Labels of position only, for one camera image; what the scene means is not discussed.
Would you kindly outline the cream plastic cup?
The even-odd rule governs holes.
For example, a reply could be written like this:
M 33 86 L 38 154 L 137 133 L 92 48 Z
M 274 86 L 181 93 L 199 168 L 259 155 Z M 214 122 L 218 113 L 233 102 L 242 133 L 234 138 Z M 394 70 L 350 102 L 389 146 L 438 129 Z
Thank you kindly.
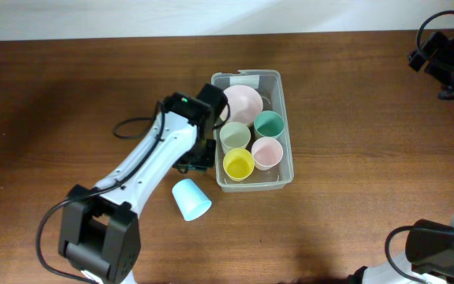
M 221 148 L 227 154 L 234 148 L 246 148 L 251 140 L 251 131 L 245 124 L 233 121 L 221 128 L 219 138 Z

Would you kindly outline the blue plastic cup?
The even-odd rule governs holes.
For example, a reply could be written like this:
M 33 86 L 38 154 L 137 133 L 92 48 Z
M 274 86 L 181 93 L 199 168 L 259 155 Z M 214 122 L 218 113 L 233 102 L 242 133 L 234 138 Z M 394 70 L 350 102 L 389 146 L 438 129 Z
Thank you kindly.
M 192 179 L 177 182 L 172 188 L 172 194 L 187 222 L 205 214 L 212 205 L 211 200 Z

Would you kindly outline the green plastic cup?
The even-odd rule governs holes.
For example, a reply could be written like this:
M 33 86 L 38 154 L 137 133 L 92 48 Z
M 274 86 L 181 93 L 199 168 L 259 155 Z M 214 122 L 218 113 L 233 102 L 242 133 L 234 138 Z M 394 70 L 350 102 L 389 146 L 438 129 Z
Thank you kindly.
M 258 114 L 253 126 L 257 139 L 262 137 L 277 139 L 285 130 L 283 118 L 272 110 L 265 110 Z

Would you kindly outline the pink plastic cup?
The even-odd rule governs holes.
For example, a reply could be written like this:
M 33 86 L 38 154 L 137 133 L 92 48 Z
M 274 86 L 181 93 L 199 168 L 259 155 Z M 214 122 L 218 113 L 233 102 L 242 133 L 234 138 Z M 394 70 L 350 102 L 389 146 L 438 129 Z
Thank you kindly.
M 272 137 L 257 139 L 252 147 L 251 154 L 258 170 L 269 170 L 276 166 L 283 158 L 283 147 Z

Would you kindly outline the pink plastic bowl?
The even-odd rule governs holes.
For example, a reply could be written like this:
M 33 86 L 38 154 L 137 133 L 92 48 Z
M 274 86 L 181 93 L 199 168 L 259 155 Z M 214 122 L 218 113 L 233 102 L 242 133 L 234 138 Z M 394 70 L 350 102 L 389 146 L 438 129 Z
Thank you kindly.
M 261 95 L 252 87 L 234 85 L 224 90 L 230 106 L 230 117 L 227 122 L 235 121 L 251 126 L 262 112 Z

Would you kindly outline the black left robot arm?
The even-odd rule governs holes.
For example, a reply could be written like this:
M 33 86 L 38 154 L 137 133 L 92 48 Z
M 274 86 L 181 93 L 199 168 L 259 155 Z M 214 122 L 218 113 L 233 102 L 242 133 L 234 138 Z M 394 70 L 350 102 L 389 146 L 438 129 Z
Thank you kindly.
M 208 137 L 227 107 L 205 84 L 195 98 L 176 92 L 158 103 L 154 123 L 129 156 L 93 189 L 75 185 L 62 209 L 59 254 L 88 283 L 123 283 L 141 250 L 139 216 L 167 172 L 205 171 L 215 163 Z

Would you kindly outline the yellow plastic cup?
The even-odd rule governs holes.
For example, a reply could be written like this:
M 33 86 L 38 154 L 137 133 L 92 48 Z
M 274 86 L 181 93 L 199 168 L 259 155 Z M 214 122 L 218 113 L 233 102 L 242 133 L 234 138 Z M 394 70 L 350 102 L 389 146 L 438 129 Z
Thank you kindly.
M 234 148 L 225 155 L 222 166 L 231 180 L 243 181 L 252 174 L 255 160 L 245 148 Z

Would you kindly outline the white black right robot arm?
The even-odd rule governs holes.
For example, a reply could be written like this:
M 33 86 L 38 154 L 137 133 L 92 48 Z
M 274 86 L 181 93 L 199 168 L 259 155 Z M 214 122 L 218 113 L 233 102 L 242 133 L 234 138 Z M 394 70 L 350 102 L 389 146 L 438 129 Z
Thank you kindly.
M 420 41 L 408 64 L 424 70 L 445 87 L 438 97 L 454 100 L 454 39 L 442 32 Z M 392 230 L 384 244 L 386 262 L 361 267 L 349 283 L 454 283 L 454 215 L 449 225 L 420 219 Z

